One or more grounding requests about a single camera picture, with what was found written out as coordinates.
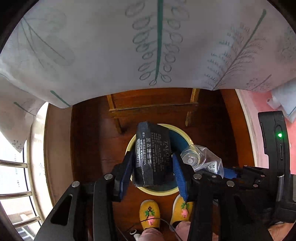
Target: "wooden floor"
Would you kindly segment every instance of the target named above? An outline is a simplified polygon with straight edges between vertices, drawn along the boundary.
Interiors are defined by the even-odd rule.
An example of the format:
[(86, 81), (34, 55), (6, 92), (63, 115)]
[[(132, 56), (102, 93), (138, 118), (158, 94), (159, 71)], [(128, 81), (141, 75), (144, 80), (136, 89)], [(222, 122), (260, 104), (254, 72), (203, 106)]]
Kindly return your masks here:
[[(185, 103), (189, 102), (191, 91), (189, 88), (129, 91), (115, 94), (114, 100), (117, 108), (156, 103)], [(153, 113), (120, 119), (125, 131), (123, 134), (117, 133), (114, 120), (109, 116), (106, 96), (74, 105), (71, 123), (74, 180), (82, 183), (95, 181), (110, 172), (115, 164), (122, 162), (126, 147), (136, 133), (137, 124), (142, 121), (177, 126), (184, 130), (195, 144), (208, 147), (220, 157), (225, 167), (237, 165), (234, 135), (220, 91), (201, 90), (198, 102), (199, 107), (191, 127), (185, 126), (186, 112)], [(169, 222), (173, 201), (177, 195), (151, 196), (130, 183), (124, 200), (121, 203), (113, 203), (115, 223), (124, 231), (133, 223), (139, 222), (139, 207), (146, 199), (154, 199), (159, 204), (161, 217)], [(161, 231), (166, 241), (176, 240), (166, 224), (162, 223)]]

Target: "foot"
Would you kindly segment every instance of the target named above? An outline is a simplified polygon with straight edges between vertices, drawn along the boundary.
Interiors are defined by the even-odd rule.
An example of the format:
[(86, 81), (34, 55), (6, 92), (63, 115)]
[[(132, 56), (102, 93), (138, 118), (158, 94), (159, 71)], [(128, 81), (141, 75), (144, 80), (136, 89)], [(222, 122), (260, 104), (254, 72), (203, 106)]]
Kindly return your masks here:
[(175, 222), (189, 221), (193, 209), (193, 202), (185, 202), (180, 194), (176, 197), (173, 205), (173, 215), (170, 224)]
[(154, 200), (145, 200), (142, 202), (140, 206), (140, 221), (147, 220), (141, 222), (143, 229), (147, 228), (157, 228), (160, 226), (160, 212), (157, 202)]

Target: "barcode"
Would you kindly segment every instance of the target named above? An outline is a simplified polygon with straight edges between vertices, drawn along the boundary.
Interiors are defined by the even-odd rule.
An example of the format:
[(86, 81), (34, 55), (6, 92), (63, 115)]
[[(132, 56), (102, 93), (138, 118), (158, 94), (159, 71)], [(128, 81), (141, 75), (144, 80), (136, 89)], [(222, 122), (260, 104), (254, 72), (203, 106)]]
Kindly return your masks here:
[(136, 167), (140, 167), (140, 139), (137, 139), (136, 142)]

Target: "black cable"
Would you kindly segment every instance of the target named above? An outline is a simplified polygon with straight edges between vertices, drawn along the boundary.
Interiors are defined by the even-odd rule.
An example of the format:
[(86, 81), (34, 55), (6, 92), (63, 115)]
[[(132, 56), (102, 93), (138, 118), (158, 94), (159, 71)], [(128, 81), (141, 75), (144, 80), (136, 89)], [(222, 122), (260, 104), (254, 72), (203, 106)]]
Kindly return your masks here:
[(172, 225), (170, 225), (166, 220), (164, 220), (164, 219), (162, 219), (162, 218), (148, 218), (148, 219), (142, 220), (142, 221), (140, 221), (140, 222), (134, 223), (130, 228), (128, 228), (128, 229), (125, 230), (124, 232), (128, 232), (130, 229), (132, 229), (132, 228), (133, 228), (134, 226), (136, 226), (137, 224), (140, 224), (140, 223), (145, 222), (145, 221), (150, 220), (150, 219), (160, 219), (160, 220), (164, 221), (164, 222), (170, 227), (170, 229), (176, 234), (178, 240), (179, 240), (179, 241), (182, 241), (182, 239), (180, 238), (180, 236), (177, 234), (175, 228), (174, 228)]

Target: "metal screw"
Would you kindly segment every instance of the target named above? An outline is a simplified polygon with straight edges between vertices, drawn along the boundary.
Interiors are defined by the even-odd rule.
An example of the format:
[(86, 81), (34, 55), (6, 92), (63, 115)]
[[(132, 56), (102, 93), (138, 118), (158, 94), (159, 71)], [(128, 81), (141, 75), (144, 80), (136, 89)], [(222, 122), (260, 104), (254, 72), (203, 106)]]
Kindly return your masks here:
[(234, 182), (233, 181), (227, 181), (226, 184), (229, 187), (234, 187)]
[(80, 185), (80, 182), (79, 181), (74, 181), (72, 182), (72, 187), (76, 188)]
[(199, 174), (199, 173), (195, 173), (195, 174), (193, 175), (193, 178), (196, 179), (196, 180), (200, 180), (200, 179), (202, 178), (202, 175)]
[(112, 175), (111, 173), (108, 173), (108, 174), (106, 174), (106, 175), (104, 176), (104, 178), (105, 178), (106, 180), (110, 180), (110, 179), (113, 178), (113, 175)]

